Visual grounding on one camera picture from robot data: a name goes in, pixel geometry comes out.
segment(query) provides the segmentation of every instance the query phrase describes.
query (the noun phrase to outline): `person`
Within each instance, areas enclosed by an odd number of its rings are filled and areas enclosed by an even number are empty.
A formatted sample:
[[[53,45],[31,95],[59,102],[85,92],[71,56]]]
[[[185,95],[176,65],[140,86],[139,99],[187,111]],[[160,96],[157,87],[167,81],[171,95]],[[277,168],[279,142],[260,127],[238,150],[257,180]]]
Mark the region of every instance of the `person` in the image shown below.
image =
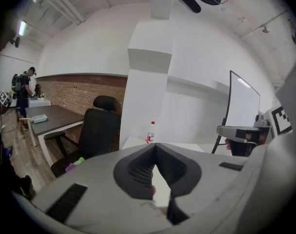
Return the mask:
[[[4,107],[0,104],[0,114],[6,113],[8,107]],[[5,188],[16,192],[21,195],[25,195],[28,199],[32,199],[36,194],[33,189],[33,184],[30,176],[20,178],[14,167],[11,165],[9,159],[5,158],[5,148],[1,139],[1,125],[0,125],[0,182]]]
[[[28,107],[28,98],[29,97],[33,98],[33,93],[29,88],[29,80],[34,73],[35,73],[35,68],[30,67],[26,72],[26,74],[23,74],[21,78],[21,90],[20,90],[20,96],[18,98],[19,98],[20,113],[23,118],[26,118],[25,109]],[[25,131],[29,129],[27,125],[27,120],[23,121],[23,127]]]

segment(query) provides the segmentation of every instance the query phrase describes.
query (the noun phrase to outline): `fluorescent light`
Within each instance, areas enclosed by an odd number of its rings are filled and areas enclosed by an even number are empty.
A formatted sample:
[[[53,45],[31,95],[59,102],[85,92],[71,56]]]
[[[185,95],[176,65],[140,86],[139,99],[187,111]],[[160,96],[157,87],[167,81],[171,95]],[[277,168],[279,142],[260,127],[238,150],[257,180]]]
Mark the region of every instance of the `fluorescent light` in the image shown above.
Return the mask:
[[[241,78],[238,78],[237,80],[238,80],[239,82],[241,82],[244,86],[246,86],[246,87],[248,87],[248,88],[251,87],[249,84],[246,83],[245,80],[243,80],[243,79],[241,79]]]
[[[20,36],[24,36],[26,26],[27,26],[27,24],[25,22],[21,21],[20,28],[19,28],[19,35]]]

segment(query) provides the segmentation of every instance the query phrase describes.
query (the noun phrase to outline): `chair armrest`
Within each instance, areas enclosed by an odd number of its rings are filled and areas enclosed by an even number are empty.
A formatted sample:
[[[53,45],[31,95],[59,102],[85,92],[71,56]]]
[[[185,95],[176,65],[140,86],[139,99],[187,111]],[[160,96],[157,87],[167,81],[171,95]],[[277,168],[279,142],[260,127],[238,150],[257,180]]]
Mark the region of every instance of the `chair armrest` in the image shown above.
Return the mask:
[[[60,131],[60,132],[54,132],[54,133],[51,133],[51,134],[47,134],[47,135],[44,136],[44,139],[49,140],[49,139],[52,139],[52,138],[58,138],[58,137],[63,137],[63,136],[65,136],[65,132]]]

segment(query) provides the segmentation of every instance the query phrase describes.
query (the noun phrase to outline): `purple object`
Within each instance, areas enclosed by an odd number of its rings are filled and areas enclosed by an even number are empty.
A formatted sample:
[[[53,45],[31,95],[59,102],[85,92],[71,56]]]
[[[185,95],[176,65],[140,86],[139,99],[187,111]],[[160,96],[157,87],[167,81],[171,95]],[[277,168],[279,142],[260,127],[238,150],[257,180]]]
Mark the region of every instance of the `purple object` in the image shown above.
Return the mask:
[[[75,165],[73,163],[70,163],[70,165],[68,167],[65,168],[65,171],[68,173],[69,171],[71,171],[73,168],[75,168]]]

